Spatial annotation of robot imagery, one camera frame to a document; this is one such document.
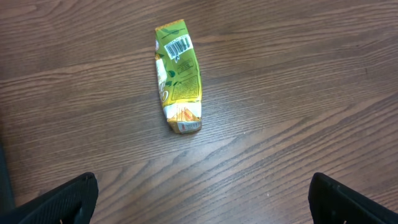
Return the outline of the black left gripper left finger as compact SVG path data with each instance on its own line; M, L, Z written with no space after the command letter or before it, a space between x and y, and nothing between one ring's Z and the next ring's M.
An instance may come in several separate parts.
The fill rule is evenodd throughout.
M1 224L86 224L98 192L94 173L86 172L1 215Z

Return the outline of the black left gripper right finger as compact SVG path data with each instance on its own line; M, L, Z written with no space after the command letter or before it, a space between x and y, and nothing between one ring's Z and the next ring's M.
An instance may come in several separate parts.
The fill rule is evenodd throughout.
M314 224L397 224L395 212L321 172L312 177L308 201Z

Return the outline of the green yellow snack packet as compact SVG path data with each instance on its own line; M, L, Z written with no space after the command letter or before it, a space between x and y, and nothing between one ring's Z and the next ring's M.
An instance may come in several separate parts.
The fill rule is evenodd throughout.
M175 133L199 131L203 96L201 73L183 19L155 29L155 67L167 123Z

